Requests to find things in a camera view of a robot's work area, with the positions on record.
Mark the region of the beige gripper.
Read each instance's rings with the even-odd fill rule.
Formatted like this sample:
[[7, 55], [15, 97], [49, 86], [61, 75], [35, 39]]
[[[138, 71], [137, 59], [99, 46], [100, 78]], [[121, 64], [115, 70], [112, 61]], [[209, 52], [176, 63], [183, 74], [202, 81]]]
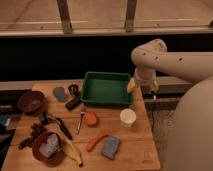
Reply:
[[126, 89], [128, 93], [133, 92], [139, 86], [148, 86], [153, 92], [159, 90], [159, 85], [156, 79], [156, 72], [153, 69], [136, 68], [134, 78], [131, 78]]

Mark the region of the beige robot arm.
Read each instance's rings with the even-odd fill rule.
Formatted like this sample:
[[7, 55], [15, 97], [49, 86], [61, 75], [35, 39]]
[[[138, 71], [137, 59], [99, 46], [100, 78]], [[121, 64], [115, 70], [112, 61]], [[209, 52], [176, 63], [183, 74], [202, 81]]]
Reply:
[[129, 92], [137, 86], [156, 92], [158, 71], [192, 84], [174, 111], [163, 171], [213, 171], [213, 52], [169, 52], [154, 39], [135, 47], [131, 60]]

